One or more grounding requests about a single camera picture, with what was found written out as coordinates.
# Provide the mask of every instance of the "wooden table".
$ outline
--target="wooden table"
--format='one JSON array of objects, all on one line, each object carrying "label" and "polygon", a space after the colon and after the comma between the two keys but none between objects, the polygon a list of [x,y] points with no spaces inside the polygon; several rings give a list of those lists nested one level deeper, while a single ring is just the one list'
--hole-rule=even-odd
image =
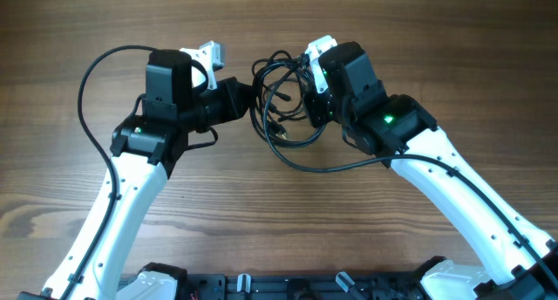
[{"label": "wooden table", "polygon": [[[558,0],[0,0],[0,298],[39,291],[70,248],[105,166],[76,114],[78,84],[123,44],[224,43],[218,78],[251,83],[258,58],[331,34],[368,52],[391,93],[417,99],[500,194],[558,235]],[[85,90],[102,145],[145,91],[147,54],[109,57]],[[289,125],[310,131],[306,123]],[[453,226],[391,170],[286,167],[249,118],[186,153],[149,210],[125,272],[164,262],[192,273],[413,269],[477,263]],[[329,125],[299,163],[364,155]]]}]

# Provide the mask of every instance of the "wooden surface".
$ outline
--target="wooden surface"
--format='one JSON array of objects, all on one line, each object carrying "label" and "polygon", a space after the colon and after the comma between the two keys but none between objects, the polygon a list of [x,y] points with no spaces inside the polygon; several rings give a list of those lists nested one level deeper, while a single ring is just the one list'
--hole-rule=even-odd
[{"label": "wooden surface", "polygon": [[[417,99],[516,209],[558,235],[558,0],[0,0],[0,298],[39,291],[77,235],[105,173],[78,124],[86,67],[123,44],[228,48],[218,78],[251,82],[257,58],[331,34],[358,41],[388,93]],[[85,90],[105,148],[145,90],[147,54],[111,56]],[[477,263],[416,189],[381,166],[304,174],[248,116],[186,153],[126,263],[192,273],[413,269],[434,255]],[[291,134],[310,131],[289,125]],[[330,125],[299,163],[364,156]]]}]

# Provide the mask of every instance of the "wood grain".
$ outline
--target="wood grain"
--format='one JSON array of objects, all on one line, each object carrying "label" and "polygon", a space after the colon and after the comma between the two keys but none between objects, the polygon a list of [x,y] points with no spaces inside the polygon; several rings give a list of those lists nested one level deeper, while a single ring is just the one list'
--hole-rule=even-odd
[{"label": "wood grain", "polygon": [[[40,290],[70,248],[103,163],[76,116],[79,80],[122,44],[228,47],[218,78],[325,34],[358,41],[388,93],[421,102],[452,142],[528,219],[558,235],[558,0],[0,0],[0,298]],[[105,148],[144,91],[146,54],[101,63],[85,117]],[[292,136],[311,131],[289,124]],[[298,173],[249,119],[188,152],[149,210],[126,264],[195,273],[412,269],[434,255],[477,259],[416,189],[379,166]],[[336,125],[285,152],[333,166],[363,155]]]}]

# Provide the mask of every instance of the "robotic arm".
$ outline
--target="robotic arm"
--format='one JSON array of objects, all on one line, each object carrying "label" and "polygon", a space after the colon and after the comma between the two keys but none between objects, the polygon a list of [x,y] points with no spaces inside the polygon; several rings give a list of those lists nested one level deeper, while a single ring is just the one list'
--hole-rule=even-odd
[{"label": "robotic arm", "polygon": [[[381,161],[422,191],[466,238],[483,264],[483,268],[476,268],[434,258],[406,278],[408,293],[392,293],[390,299],[557,297],[556,243],[514,211],[474,172],[432,115],[409,96],[388,97],[368,56],[357,43],[337,44],[331,37],[322,37],[309,44],[305,55],[303,63],[311,69],[313,86],[304,90],[302,99],[310,124],[315,128],[331,121],[341,124],[345,142],[363,153],[376,155],[369,163]],[[117,290],[140,224],[170,178],[174,164],[187,150],[214,144],[213,141],[189,146],[188,134],[210,131],[216,141],[216,131],[211,126],[241,118],[254,104],[253,87],[235,78],[215,80],[214,71],[223,66],[223,49],[214,42],[199,50],[151,53],[146,68],[146,94],[140,98],[142,115],[132,113],[112,136],[112,164],[118,179],[112,181],[107,171],[78,238],[44,285],[41,296],[22,293],[20,298],[193,297],[185,286],[194,278],[184,269],[160,264],[150,264],[136,281],[118,293]],[[268,133],[266,138],[274,148]],[[292,164],[284,157],[282,160]],[[112,183],[118,184],[116,204],[98,244],[87,258],[86,251],[103,228],[103,215],[111,205]],[[77,275],[82,260],[86,260],[85,269]],[[246,274],[236,280],[225,280],[225,286],[237,286],[223,287],[221,291],[219,280],[215,292],[218,290],[220,299],[240,296],[247,299],[250,292],[258,291],[255,290],[258,282]],[[295,280],[285,278],[285,282],[289,281],[285,284],[287,295],[293,294],[291,283]],[[328,298],[366,299],[356,289],[361,284],[357,279],[355,283],[342,272],[336,281],[340,290],[347,292],[342,295],[348,296],[336,294]],[[325,288],[322,292],[329,292],[323,284],[307,287],[298,288],[316,292]],[[380,299],[372,287],[370,298]],[[293,300],[306,297],[316,298],[298,294]]]}]

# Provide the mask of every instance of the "white plastic part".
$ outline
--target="white plastic part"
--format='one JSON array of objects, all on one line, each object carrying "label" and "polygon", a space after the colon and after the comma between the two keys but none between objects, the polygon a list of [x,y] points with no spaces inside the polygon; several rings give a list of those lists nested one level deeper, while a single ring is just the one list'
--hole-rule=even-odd
[{"label": "white plastic part", "polygon": [[178,282],[168,274],[147,271],[116,294],[117,300],[174,300]]},{"label": "white plastic part", "polygon": [[427,271],[420,284],[433,300],[474,300],[477,295],[473,289],[489,280],[480,266],[455,265],[445,260]]},{"label": "white plastic part", "polygon": [[[511,208],[459,155],[446,133],[438,128],[424,130],[407,142],[407,154],[424,155],[456,167],[502,211],[509,221],[530,241],[543,257],[549,249],[550,235],[538,229]],[[421,160],[393,160],[391,167],[422,191],[471,245],[487,274],[497,284],[514,279],[512,269],[517,265],[529,269],[534,259],[525,248],[514,245],[516,238],[481,198],[461,180]]]},{"label": "white plastic part", "polygon": [[[200,46],[200,49],[181,48],[180,51],[189,54],[193,60],[198,61],[206,69],[209,77],[208,89],[214,90],[217,88],[214,72],[225,66],[225,46],[209,41]],[[199,70],[192,68],[192,87],[200,85],[204,80],[203,74]]]},{"label": "white plastic part", "polygon": [[318,93],[323,93],[328,89],[325,77],[322,73],[322,67],[318,63],[318,58],[329,48],[337,46],[337,41],[329,35],[320,37],[314,42],[308,44],[308,49],[304,52],[310,58],[310,69],[314,74],[314,83]]},{"label": "white plastic part", "polygon": [[[147,163],[147,157],[122,153],[112,157],[119,178],[122,195],[112,211],[105,233],[87,263],[83,282],[75,285],[70,299],[114,299],[120,274],[128,257],[133,240],[147,213],[147,209],[167,183],[167,172],[161,163]],[[103,185],[78,238],[56,272],[46,281],[44,288],[52,289],[51,297],[60,298],[68,285],[68,277],[75,273],[99,225],[109,203],[112,191],[108,170]]]}]

